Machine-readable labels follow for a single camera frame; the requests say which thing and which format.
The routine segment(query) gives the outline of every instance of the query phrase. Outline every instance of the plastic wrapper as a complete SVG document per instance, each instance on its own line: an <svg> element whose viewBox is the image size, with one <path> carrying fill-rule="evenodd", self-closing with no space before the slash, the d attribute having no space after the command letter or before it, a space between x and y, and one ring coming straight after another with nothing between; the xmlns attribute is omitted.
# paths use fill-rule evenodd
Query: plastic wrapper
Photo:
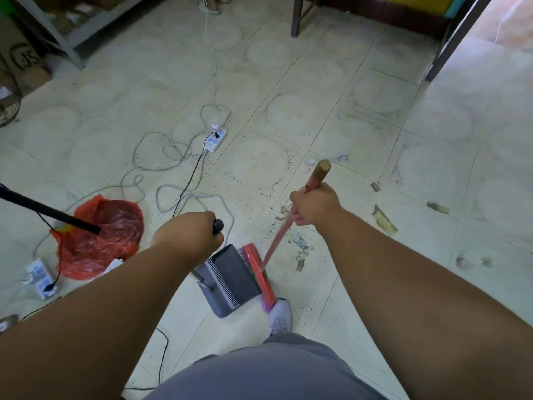
<svg viewBox="0 0 533 400"><path fill-rule="evenodd" d="M98 235L76 227L51 230L57 241L61 275L83 281L105 271L113 259L127 260L139 250L144 230L142 210L129 201L110 201L102 195L79 206L74 217L102 228Z"/></svg>

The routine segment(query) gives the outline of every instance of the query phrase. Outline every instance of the yellow object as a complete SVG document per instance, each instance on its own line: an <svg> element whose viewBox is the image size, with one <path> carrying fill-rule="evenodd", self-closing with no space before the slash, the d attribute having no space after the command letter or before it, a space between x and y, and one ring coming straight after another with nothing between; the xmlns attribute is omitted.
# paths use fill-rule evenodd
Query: yellow object
<svg viewBox="0 0 533 400"><path fill-rule="evenodd" d="M444 15L454 0L387 0L412 9L436 15Z"/></svg>

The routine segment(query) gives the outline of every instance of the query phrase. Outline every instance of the white power strip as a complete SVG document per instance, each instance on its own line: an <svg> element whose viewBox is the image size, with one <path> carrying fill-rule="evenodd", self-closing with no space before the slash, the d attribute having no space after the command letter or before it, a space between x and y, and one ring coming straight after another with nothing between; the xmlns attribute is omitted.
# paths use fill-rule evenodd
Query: white power strip
<svg viewBox="0 0 533 400"><path fill-rule="evenodd" d="M213 125L214 132L218 134L218 137L214 134L211 134L207 140L205 141L205 144L203 147L209 151L210 153L215 153L218 147L220 146L220 143L224 140L226 137L226 131L222 129L221 127L218 127L216 125Z"/></svg>

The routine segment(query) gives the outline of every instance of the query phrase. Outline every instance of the wooden chair leg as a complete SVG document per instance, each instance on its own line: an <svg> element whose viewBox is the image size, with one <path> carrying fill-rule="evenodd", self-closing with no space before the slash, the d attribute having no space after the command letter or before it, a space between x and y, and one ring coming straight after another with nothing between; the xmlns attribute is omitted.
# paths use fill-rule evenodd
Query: wooden chair leg
<svg viewBox="0 0 533 400"><path fill-rule="evenodd" d="M293 9L293 25L290 28L290 35L293 38L298 36L300 32L300 16L302 15L303 0L294 0L294 9Z"/></svg>

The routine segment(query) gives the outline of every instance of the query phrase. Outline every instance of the black handle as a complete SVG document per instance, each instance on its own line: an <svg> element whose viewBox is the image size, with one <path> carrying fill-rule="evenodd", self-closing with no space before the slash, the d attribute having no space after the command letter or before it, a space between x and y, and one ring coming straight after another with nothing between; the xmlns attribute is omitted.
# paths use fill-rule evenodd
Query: black handle
<svg viewBox="0 0 533 400"><path fill-rule="evenodd" d="M224 229L224 222L220 219L216 219L213 223L213 235L220 233Z"/></svg>

